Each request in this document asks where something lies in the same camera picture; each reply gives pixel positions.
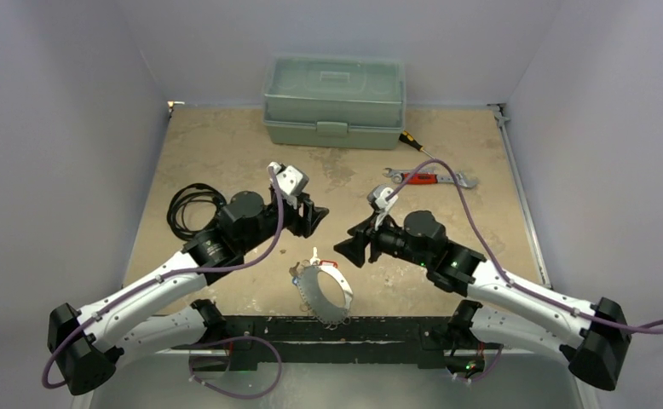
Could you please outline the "silver metal key holder plate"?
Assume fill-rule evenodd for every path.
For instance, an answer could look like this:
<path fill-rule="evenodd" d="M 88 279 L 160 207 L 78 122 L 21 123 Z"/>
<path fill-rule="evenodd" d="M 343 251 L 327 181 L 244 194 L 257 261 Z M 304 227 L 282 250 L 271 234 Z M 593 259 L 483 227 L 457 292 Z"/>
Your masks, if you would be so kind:
<path fill-rule="evenodd" d="M 295 285 L 302 300 L 303 311 L 310 313 L 327 327 L 344 325 L 350 320 L 350 309 L 354 300 L 353 290 L 339 268 L 321 266 L 320 260 L 325 259 L 319 257 L 318 248 L 313 247 L 311 257 L 297 263 L 303 266 L 303 273 Z M 325 294 L 321 282 L 324 277 L 332 281 L 341 291 L 343 296 L 341 303 L 334 303 Z"/>

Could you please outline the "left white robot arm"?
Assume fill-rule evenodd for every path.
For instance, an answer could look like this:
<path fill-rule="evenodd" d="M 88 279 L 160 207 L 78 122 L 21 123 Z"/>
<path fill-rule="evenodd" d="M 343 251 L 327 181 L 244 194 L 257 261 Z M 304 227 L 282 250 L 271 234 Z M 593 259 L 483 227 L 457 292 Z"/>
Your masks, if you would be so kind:
<path fill-rule="evenodd" d="M 50 365 L 62 375 L 47 389 L 67 387 L 78 396 L 97 389 L 119 365 L 163 349 L 199 344 L 212 349 L 229 337 L 226 319 L 210 300 L 196 300 L 182 311 L 160 316 L 159 310 L 204 289 L 242 268 L 258 264 L 265 253 L 247 262 L 245 256 L 265 241 L 276 245 L 280 235 L 308 238 L 329 210 L 307 193 L 270 190 L 265 203 L 259 193 L 243 191 L 216 207 L 210 223 L 150 274 L 98 302 L 74 308 L 64 303 L 49 316 Z"/>

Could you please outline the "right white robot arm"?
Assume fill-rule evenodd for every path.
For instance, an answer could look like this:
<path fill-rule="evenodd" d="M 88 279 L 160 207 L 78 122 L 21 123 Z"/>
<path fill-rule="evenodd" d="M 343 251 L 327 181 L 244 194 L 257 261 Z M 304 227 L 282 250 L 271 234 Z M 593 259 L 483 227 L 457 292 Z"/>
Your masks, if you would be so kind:
<path fill-rule="evenodd" d="M 555 339 L 553 350 L 573 375 L 597 389 L 616 389 L 631 344 L 617 302 L 576 299 L 498 270 L 480 252 L 450 240 L 428 210 L 409 213 L 402 225 L 391 216 L 376 219 L 351 227 L 334 251 L 358 268 L 381 255 L 419 265 L 435 287 L 490 302 L 548 331 Z"/>

